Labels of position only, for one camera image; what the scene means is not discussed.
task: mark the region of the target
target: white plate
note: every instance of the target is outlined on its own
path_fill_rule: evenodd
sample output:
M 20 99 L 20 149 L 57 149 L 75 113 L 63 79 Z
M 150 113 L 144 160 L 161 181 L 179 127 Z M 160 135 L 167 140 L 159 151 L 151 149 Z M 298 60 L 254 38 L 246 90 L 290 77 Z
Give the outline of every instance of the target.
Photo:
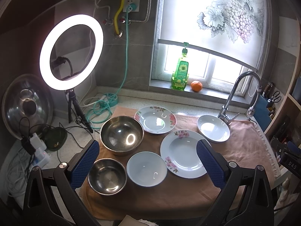
M 152 187 L 165 179 L 167 167 L 159 155 L 145 151 L 133 155 L 128 160 L 126 171 L 134 183 Z
M 162 141 L 160 154 L 167 168 L 184 178 L 196 178 L 207 173 L 197 155 L 197 143 L 207 140 L 199 133 L 178 130 L 168 134 Z
M 225 142 L 230 137 L 230 130 L 227 124 L 215 116 L 200 116 L 197 125 L 199 132 L 212 142 Z
M 139 109 L 135 114 L 135 119 L 141 123 L 146 132 L 153 134 L 168 133 L 177 123 L 173 113 L 158 106 Z

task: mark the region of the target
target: green hose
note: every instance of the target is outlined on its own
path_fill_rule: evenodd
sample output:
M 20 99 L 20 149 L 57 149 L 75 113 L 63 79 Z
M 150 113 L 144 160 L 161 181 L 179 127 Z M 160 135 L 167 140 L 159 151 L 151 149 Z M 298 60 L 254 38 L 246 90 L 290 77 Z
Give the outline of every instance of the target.
M 88 122 L 90 122 L 90 123 L 100 124 L 100 123 L 106 122 L 111 117 L 112 111 L 111 111 L 110 104 L 112 104 L 113 101 L 116 101 L 118 99 L 117 94 L 119 93 L 119 91 L 121 90 L 121 88 L 123 87 L 123 85 L 125 83 L 126 76 L 127 76 L 127 73 L 128 73 L 128 13 L 129 13 L 130 8 L 131 7 L 128 6 L 127 9 L 126 9 L 126 20 L 125 20 L 125 27 L 126 27 L 125 73 L 124 73 L 123 82 L 121 83 L 121 85 L 118 88 L 116 93 L 106 93 L 106 94 L 104 94 L 104 95 L 108 96 L 108 101 L 98 100 L 94 103 L 93 109 L 90 109 L 86 114 L 86 118 L 87 118 Z M 104 120 L 102 120 L 102 121 L 92 121 L 93 118 L 101 115 L 105 111 L 108 111 L 108 116 Z M 101 127 L 92 127 L 92 128 L 96 129 L 96 130 L 101 129 Z

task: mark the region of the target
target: tripod stand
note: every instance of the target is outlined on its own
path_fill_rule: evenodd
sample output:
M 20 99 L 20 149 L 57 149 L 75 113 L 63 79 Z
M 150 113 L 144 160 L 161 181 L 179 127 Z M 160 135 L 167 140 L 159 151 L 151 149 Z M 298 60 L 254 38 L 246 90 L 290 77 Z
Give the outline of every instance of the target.
M 74 89 L 72 88 L 72 89 L 69 89 L 69 90 L 65 90 L 65 94 L 66 95 L 68 94 L 68 97 L 69 97 L 69 100 L 68 100 L 68 120 L 69 120 L 69 123 L 71 123 L 71 121 L 72 121 L 72 118 L 71 118 L 71 111 L 72 111 L 71 103 L 73 103 L 76 114 L 78 116 L 80 116 L 80 118 L 82 119 L 82 123 L 88 128 L 90 133 L 93 133 L 93 129 L 91 128 L 91 124 L 87 121 L 86 116 L 82 112 L 82 109 L 80 108 L 80 106 L 77 102 Z

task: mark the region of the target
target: orange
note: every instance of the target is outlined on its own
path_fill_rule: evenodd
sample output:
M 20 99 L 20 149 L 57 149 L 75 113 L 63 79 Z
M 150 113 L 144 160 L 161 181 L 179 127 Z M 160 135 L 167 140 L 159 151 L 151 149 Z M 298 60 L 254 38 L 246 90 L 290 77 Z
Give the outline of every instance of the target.
M 199 92 L 200 90 L 202 90 L 203 85 L 200 82 L 198 82 L 198 81 L 193 81 L 190 84 L 190 87 L 191 87 L 192 90 L 194 90 L 196 92 Z

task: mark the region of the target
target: kitchen faucet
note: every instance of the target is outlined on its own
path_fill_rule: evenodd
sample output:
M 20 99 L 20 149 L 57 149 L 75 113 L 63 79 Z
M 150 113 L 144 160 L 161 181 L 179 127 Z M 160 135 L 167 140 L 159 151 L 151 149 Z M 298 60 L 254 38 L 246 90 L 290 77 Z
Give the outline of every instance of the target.
M 219 115 L 217 116 L 219 119 L 223 120 L 226 124 L 230 124 L 239 115 L 239 113 L 238 113 L 236 116 L 234 116 L 231 119 L 229 116 L 226 115 L 226 112 L 228 110 L 228 106 L 229 106 L 230 101 L 232 100 L 232 98 L 234 96 L 234 93 L 235 93 L 235 91 L 237 89 L 238 84 L 246 76 L 253 76 L 257 80 L 257 96 L 256 96 L 256 100 L 255 100 L 254 104 L 248 109 L 248 111 L 246 113 L 247 121 L 251 120 L 251 118 L 254 115 L 254 112 L 255 112 L 254 106 L 257 103 L 257 100 L 258 100 L 259 95 L 261 93 L 261 83 L 260 83 L 259 76 L 255 72 L 247 71 L 247 72 L 244 72 L 244 73 L 242 73 L 242 74 L 239 75 L 239 77 L 237 78 L 237 80 L 236 80 L 236 82 L 235 82 L 235 84 L 234 84 L 234 86 L 232 88 L 232 91 L 229 94 L 229 97 L 228 97 L 225 105 L 223 105 L 221 111 L 219 112 Z

